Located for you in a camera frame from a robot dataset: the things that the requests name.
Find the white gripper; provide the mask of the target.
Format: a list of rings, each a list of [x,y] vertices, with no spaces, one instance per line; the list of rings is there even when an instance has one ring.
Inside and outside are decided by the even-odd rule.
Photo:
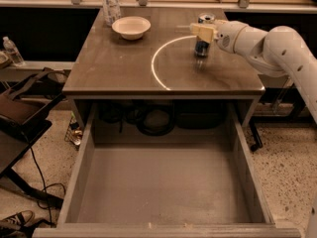
[[[213,24],[192,23],[189,29],[194,36],[206,43],[212,43],[217,37],[217,46],[227,53],[243,54],[246,51],[243,33],[248,24],[219,19],[214,20]]]

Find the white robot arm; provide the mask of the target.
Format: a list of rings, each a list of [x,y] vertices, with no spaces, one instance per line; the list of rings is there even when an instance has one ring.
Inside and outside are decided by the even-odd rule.
[[[191,33],[219,49],[244,58],[253,68],[271,77],[287,74],[317,122],[317,59],[292,28],[277,26],[264,31],[240,21],[191,23]]]

